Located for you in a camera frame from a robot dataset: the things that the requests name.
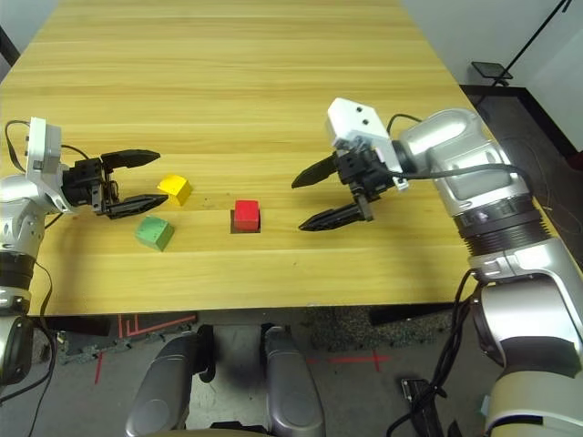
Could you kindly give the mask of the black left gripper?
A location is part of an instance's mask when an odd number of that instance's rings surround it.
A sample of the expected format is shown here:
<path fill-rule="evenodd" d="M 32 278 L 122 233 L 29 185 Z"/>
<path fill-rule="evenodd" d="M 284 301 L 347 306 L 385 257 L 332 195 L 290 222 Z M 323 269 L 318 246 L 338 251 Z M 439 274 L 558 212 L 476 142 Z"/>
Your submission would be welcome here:
<path fill-rule="evenodd" d="M 90 206 L 97 215 L 122 219 L 160 206 L 168 195 L 145 194 L 119 202 L 118 183 L 110 175 L 115 168 L 136 168 L 159 159 L 160 154 L 145 149 L 126 149 L 100 158 L 78 160 L 63 171 L 62 192 L 73 207 Z"/>

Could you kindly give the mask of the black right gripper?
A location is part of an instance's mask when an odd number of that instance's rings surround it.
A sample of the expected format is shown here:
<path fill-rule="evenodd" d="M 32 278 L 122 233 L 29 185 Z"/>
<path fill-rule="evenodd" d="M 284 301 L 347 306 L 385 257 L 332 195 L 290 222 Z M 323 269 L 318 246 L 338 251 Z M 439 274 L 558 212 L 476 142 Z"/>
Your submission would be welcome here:
<path fill-rule="evenodd" d="M 353 194 L 353 202 L 340 208 L 327 209 L 306 219 L 299 225 L 301 231 L 325 231 L 359 221 L 372 221 L 370 204 L 386 190 L 394 187 L 393 178 L 377 153 L 370 148 L 338 150 L 306 169 L 291 183 L 291 188 L 318 184 L 338 173 L 340 181 Z"/>

